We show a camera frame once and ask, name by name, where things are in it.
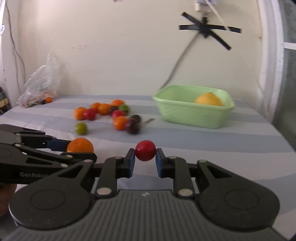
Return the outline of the red cherry tomato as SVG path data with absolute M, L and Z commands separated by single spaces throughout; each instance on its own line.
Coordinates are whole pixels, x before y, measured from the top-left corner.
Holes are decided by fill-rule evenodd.
M 156 146 L 149 140 L 139 142 L 135 148 L 135 155 L 140 161 L 150 161 L 155 154 Z

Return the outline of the green tomato front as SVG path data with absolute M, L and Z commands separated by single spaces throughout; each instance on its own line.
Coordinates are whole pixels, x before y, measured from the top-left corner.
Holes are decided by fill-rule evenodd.
M 86 126 L 86 123 L 79 122 L 75 125 L 75 133 L 78 135 L 86 135 L 88 131 L 88 128 Z

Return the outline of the green tomato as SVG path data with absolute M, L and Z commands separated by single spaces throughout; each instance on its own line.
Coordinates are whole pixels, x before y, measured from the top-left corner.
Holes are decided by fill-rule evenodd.
M 88 131 L 88 128 L 86 126 L 86 123 L 79 122 L 75 125 L 75 133 L 78 135 L 86 135 Z
M 125 115 L 129 115 L 130 113 L 130 107 L 127 104 L 121 104 L 118 106 L 118 110 L 121 110 L 125 113 Z

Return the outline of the orange tomato by bag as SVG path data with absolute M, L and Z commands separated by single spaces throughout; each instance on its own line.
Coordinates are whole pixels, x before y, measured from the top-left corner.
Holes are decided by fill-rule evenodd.
M 45 102 L 46 103 L 51 103 L 52 101 L 53 101 L 53 98 L 52 97 L 45 98 Z

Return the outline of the orange tomato front pile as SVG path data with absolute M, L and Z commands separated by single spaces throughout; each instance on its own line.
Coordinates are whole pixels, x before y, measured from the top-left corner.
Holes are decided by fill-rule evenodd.
M 125 116 L 118 116 L 113 120 L 113 126 L 118 131 L 125 130 L 128 119 Z

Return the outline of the dark purple tomato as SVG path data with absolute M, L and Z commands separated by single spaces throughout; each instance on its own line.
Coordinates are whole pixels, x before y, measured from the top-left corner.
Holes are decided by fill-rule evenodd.
M 125 130 L 132 135 L 136 135 L 140 131 L 140 123 L 136 118 L 129 118 L 125 125 Z

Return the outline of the red tomato in pile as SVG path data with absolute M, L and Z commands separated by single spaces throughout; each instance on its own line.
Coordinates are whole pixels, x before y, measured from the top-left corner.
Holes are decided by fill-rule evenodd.
M 92 108 L 86 109 L 83 113 L 83 117 L 85 120 L 94 121 L 96 119 L 96 110 Z

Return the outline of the clear plastic bag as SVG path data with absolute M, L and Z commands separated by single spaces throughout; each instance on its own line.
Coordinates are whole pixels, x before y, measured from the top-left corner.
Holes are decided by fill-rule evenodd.
M 49 53 L 45 65 L 39 67 L 25 83 L 25 91 L 18 98 L 17 104 L 30 108 L 41 104 L 46 98 L 54 98 L 58 94 L 62 79 L 61 66 L 55 55 Z

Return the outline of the red tomato centre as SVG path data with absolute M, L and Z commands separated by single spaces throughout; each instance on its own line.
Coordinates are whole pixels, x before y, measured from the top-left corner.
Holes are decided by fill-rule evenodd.
M 112 112 L 111 116 L 112 116 L 113 119 L 115 119 L 115 118 L 117 118 L 119 116 L 126 116 L 126 113 L 124 111 L 122 111 L 122 110 L 117 109 L 117 110 L 114 110 Z

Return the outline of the light green plastic basket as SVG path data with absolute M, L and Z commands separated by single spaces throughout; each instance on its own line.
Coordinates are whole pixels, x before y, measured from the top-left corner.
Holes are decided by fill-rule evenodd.
M 209 92 L 218 97 L 223 105 L 195 103 L 198 97 Z M 159 90 L 153 99 L 163 120 L 201 128 L 221 128 L 235 107 L 228 92 L 192 85 L 168 85 Z

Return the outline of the green tomato back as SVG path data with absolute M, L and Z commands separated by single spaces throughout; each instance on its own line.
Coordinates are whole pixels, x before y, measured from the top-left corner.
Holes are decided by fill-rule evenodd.
M 125 113 L 125 115 L 129 115 L 130 113 L 130 107 L 127 104 L 121 104 L 118 106 L 118 110 L 121 110 Z

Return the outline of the orange tomato back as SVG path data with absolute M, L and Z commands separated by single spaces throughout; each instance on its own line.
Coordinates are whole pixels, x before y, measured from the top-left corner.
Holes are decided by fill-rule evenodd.
M 119 107 L 120 105 L 122 104 L 125 104 L 125 102 L 121 99 L 114 99 L 112 102 L 111 102 L 111 106 L 116 106 L 116 107 Z

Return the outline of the large yellow fruit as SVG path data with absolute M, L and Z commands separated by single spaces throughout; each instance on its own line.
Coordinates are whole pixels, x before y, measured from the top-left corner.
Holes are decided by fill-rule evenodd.
M 214 93 L 207 92 L 195 99 L 196 104 L 223 106 L 222 101 Z

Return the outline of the striped blue white cloth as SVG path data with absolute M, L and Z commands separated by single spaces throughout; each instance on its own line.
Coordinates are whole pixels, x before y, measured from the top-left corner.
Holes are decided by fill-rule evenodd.
M 295 234 L 295 151 L 274 126 L 241 100 L 234 99 L 235 108 L 219 129 L 167 123 L 161 119 L 152 97 L 140 95 L 60 96 L 49 104 L 12 108 L 1 115 L 1 123 L 72 140 L 78 137 L 74 109 L 114 99 L 125 101 L 131 113 L 139 114 L 143 121 L 154 120 L 138 135 L 117 131 L 108 115 L 86 121 L 88 133 L 84 137 L 92 142 L 97 162 L 125 156 L 128 149 L 143 140 L 154 142 L 166 156 L 181 157 L 188 163 L 210 161 L 272 190 L 280 200 L 273 228 L 288 239 Z M 118 181 L 120 189 L 171 189 L 172 185 L 171 179 L 158 178 L 154 160 L 136 160 L 132 178 Z

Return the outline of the black tape cross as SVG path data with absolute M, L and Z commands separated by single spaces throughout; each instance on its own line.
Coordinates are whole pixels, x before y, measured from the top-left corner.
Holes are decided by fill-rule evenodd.
M 196 19 L 195 17 L 189 15 L 186 12 L 182 12 L 181 16 L 189 20 L 192 24 L 189 25 L 179 25 L 179 30 L 189 30 L 189 31 L 197 31 L 204 38 L 208 38 L 211 36 L 217 42 L 219 42 L 224 48 L 228 51 L 231 50 L 231 46 L 228 45 L 220 36 L 218 36 L 213 30 L 221 30 L 221 31 L 230 31 L 233 33 L 241 34 L 241 29 L 236 27 L 224 27 L 222 25 L 211 25 L 208 24 L 207 17 L 202 17 L 201 20 Z

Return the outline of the white power strip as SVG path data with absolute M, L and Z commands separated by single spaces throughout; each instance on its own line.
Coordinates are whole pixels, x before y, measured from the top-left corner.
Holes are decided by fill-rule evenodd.
M 212 6 L 217 5 L 217 0 L 208 0 L 208 2 Z M 211 7 L 207 4 L 207 2 L 205 0 L 195 0 L 194 9 L 198 13 L 211 13 L 212 12 Z

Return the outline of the white window frame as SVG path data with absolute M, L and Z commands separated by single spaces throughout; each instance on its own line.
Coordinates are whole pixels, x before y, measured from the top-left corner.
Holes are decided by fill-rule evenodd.
M 258 1 L 261 31 L 261 66 L 257 110 L 272 122 L 280 101 L 284 75 L 285 50 L 295 50 L 295 43 L 285 40 L 284 7 L 280 1 Z

